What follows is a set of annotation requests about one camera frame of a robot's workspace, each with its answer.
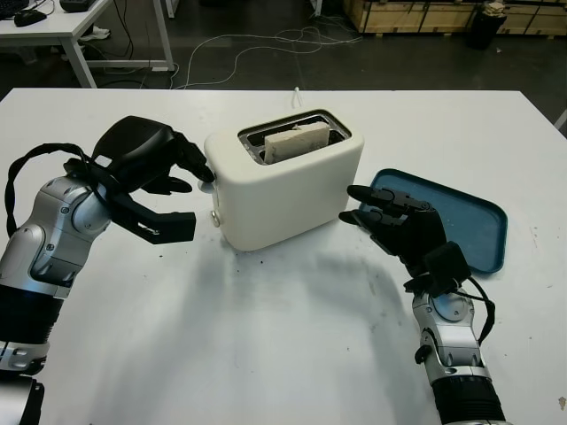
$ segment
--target silver robotic arm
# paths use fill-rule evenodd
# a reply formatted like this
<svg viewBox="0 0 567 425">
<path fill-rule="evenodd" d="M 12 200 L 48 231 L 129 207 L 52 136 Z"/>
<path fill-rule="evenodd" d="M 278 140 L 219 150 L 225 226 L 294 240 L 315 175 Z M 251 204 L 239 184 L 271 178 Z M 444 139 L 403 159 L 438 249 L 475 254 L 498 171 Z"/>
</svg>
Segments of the silver robotic arm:
<svg viewBox="0 0 567 425">
<path fill-rule="evenodd" d="M 43 386 L 31 375 L 43 368 L 63 300 L 110 222 L 88 183 L 66 176 L 41 188 L 12 235 L 0 260 L 0 424 L 39 420 Z"/>
<path fill-rule="evenodd" d="M 43 369 L 50 331 L 90 246 L 111 221 L 151 243 L 192 240 L 192 212 L 156 214 L 128 193 L 191 191 L 188 183 L 168 176 L 175 164 L 205 182 L 214 179 L 203 154 L 183 135 L 127 117 L 102 137 L 92 158 L 71 149 L 81 160 L 67 162 L 67 175 L 41 188 L 31 216 L 16 228 L 15 175 L 28 159 L 61 146 L 38 147 L 9 172 L 5 202 L 11 239 L 0 259 L 0 425 L 39 422 L 44 388 L 32 376 Z"/>
<path fill-rule="evenodd" d="M 439 213 L 427 202 L 392 189 L 348 188 L 351 197 L 373 207 L 342 212 L 339 218 L 368 230 L 386 253 L 400 258 L 412 280 L 414 316 L 421 329 L 415 360 L 425 371 L 444 425 L 511 425 L 480 352 L 493 325 L 494 304 L 470 276 L 456 243 L 447 242 Z M 482 297 L 461 288 L 470 280 Z M 472 329 L 472 300 L 486 303 L 488 320 L 479 339 Z"/>
</svg>

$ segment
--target desk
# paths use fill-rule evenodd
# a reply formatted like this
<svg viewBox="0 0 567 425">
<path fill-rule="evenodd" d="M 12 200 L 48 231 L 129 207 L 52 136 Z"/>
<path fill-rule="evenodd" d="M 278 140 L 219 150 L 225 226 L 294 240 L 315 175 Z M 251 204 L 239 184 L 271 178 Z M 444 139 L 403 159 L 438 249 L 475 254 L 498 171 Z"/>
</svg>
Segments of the desk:
<svg viewBox="0 0 567 425">
<path fill-rule="evenodd" d="M 38 143 L 91 152 L 129 114 L 166 122 L 202 147 L 219 128 L 289 112 L 292 96 L 15 89 L 0 103 L 0 168 Z M 563 423 L 567 141 L 517 92 L 302 98 L 364 134 L 356 183 L 394 167 L 504 209 L 504 268 L 479 276 L 497 306 L 483 353 L 509 421 Z M 23 170 L 18 223 L 66 158 L 53 154 Z M 197 187 L 187 173 L 175 175 Z M 402 287 L 408 275 L 360 230 L 335 221 L 242 253 L 208 219 L 210 195 L 136 199 L 160 212 L 197 211 L 195 240 L 152 246 L 111 226 L 95 241 L 39 374 L 42 424 L 439 424 L 425 370 L 414 363 L 419 333 Z M 6 242 L 2 231 L 0 246 Z M 484 319 L 478 305 L 477 331 Z"/>
<path fill-rule="evenodd" d="M 177 7 L 179 7 L 180 0 L 166 0 L 167 16 L 170 19 L 175 18 L 175 12 L 177 12 Z"/>
<path fill-rule="evenodd" d="M 86 61 L 78 44 L 79 37 L 92 25 L 105 9 L 113 3 L 113 0 L 97 0 L 87 12 L 67 13 L 61 9 L 59 1 L 55 0 L 55 11 L 46 20 L 28 27 L 16 27 L 12 21 L 0 21 L 0 46 L 41 46 L 62 45 L 69 61 L 84 88 L 95 88 L 97 84 L 92 78 L 89 66 L 119 66 L 119 67 L 142 67 L 148 66 L 148 60 L 95 60 Z M 173 71 L 174 61 L 167 38 L 166 24 L 161 9 L 160 0 L 153 0 L 158 20 L 159 34 L 161 37 L 165 61 L 151 61 L 151 66 L 164 66 Z"/>
<path fill-rule="evenodd" d="M 310 2 L 315 9 L 314 16 L 321 16 L 322 0 L 310 0 Z"/>
</svg>

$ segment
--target gray floor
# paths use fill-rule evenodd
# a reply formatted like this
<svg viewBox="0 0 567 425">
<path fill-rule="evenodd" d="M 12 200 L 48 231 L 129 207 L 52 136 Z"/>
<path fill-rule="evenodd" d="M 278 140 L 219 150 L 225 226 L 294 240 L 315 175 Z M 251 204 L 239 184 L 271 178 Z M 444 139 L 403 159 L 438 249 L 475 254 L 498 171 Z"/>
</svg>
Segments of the gray floor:
<svg viewBox="0 0 567 425">
<path fill-rule="evenodd" d="M 134 58 L 161 58 L 155 17 L 149 0 L 129 0 L 128 27 L 135 44 Z M 121 9 L 124 0 L 117 0 Z M 175 62 L 180 72 L 174 87 L 185 83 L 190 55 L 204 40 L 222 34 L 274 35 L 290 28 L 318 27 L 322 35 L 340 40 L 356 37 L 337 23 L 346 20 L 310 19 L 313 12 L 306 0 L 227 0 L 223 7 L 203 7 L 197 0 L 181 0 L 174 20 L 167 22 Z M 326 0 L 327 15 L 341 14 L 340 2 Z M 120 52 L 128 38 L 110 7 L 98 23 L 113 31 L 110 40 L 92 43 L 101 50 Z M 298 37 L 299 32 L 286 33 Z M 317 41 L 305 34 L 306 41 Z M 238 60 L 236 74 L 217 85 L 195 89 L 489 89 L 520 90 L 552 122 L 567 107 L 567 50 L 564 39 L 500 36 L 485 51 L 465 46 L 460 36 L 392 35 L 382 39 L 365 36 L 356 43 L 317 44 L 252 40 L 227 37 L 199 49 L 193 59 L 190 82 L 221 81 L 232 72 L 235 56 L 253 46 L 293 50 L 252 50 Z M 0 54 L 0 98 L 13 87 L 78 87 L 70 65 L 49 48 L 37 49 L 39 60 L 25 66 L 13 54 Z M 99 53 L 87 48 L 86 54 Z M 97 71 L 98 84 L 113 88 L 167 89 L 170 74 L 141 70 L 126 75 L 121 70 Z"/>
</svg>

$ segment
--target computer mouse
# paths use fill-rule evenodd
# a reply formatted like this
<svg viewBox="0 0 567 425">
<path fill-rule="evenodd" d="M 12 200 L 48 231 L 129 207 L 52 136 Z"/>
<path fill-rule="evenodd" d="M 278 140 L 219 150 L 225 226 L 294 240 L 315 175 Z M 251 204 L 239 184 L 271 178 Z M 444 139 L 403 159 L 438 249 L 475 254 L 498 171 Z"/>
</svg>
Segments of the computer mouse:
<svg viewBox="0 0 567 425">
<path fill-rule="evenodd" d="M 45 13 L 36 10 L 20 11 L 14 15 L 14 24 L 16 24 L 16 27 L 27 27 L 45 18 L 47 18 Z"/>
</svg>

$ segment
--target blue tray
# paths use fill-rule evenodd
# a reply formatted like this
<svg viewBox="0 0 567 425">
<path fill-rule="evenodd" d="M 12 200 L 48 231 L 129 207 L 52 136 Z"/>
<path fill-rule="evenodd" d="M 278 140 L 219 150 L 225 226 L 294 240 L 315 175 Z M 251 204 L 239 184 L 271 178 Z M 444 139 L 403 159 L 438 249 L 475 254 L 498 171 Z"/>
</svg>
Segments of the blue tray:
<svg viewBox="0 0 567 425">
<path fill-rule="evenodd" d="M 502 268 L 508 218 L 498 205 L 391 168 L 376 175 L 372 188 L 401 190 L 429 202 L 439 211 L 447 240 L 461 246 L 470 268 L 480 273 Z M 372 207 L 361 204 L 360 209 Z"/>
</svg>

